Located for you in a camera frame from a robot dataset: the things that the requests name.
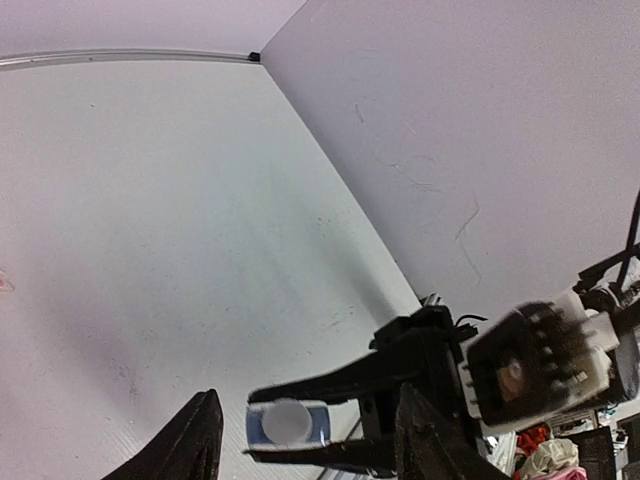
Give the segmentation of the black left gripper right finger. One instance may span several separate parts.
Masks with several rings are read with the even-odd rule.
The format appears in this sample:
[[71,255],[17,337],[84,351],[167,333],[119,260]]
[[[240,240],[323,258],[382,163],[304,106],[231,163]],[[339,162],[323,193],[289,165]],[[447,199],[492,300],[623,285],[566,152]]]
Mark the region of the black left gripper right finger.
[[507,476],[473,450],[412,385],[401,386],[394,449],[399,480],[497,480]]

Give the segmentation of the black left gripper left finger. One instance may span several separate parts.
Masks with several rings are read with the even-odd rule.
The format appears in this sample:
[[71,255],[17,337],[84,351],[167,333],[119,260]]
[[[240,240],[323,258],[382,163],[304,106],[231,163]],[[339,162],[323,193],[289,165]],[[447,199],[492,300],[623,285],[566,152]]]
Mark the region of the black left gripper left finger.
[[223,429],[217,392],[198,392],[140,452],[104,480],[216,480]]

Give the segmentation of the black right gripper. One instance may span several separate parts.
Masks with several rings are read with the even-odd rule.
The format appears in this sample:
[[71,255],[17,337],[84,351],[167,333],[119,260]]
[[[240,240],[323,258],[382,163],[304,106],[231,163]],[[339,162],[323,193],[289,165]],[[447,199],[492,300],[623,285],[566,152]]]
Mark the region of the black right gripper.
[[366,475],[477,475],[475,431],[464,411],[459,336],[445,307],[423,307],[381,327],[371,353],[332,372],[265,387],[247,403],[357,399],[363,438],[298,450],[245,450],[258,463]]

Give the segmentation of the blue nail polish bottle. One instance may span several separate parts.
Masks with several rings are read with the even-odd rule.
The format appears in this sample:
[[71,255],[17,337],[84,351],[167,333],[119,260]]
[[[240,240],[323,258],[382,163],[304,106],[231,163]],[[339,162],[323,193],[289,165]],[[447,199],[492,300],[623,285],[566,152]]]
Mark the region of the blue nail polish bottle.
[[246,408],[247,444],[257,450],[295,450],[331,441],[328,406],[318,401],[279,399]]

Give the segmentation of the white nail polish cap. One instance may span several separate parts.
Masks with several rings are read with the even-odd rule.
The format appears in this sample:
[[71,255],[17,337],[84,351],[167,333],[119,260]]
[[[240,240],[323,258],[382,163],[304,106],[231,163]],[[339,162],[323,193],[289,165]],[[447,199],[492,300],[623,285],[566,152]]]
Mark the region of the white nail polish cap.
[[265,410],[262,428],[273,443],[290,445],[307,440],[312,430],[312,418],[303,404],[286,399]]

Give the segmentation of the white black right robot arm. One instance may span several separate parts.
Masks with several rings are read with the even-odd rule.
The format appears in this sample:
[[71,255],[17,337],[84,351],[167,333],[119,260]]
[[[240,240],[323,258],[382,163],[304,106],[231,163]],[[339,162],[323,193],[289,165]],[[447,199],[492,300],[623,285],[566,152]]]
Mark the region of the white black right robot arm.
[[429,299],[378,329],[366,356],[252,392],[247,454],[380,479],[499,479],[482,438],[607,390],[609,354],[638,325],[637,250],[493,324]]

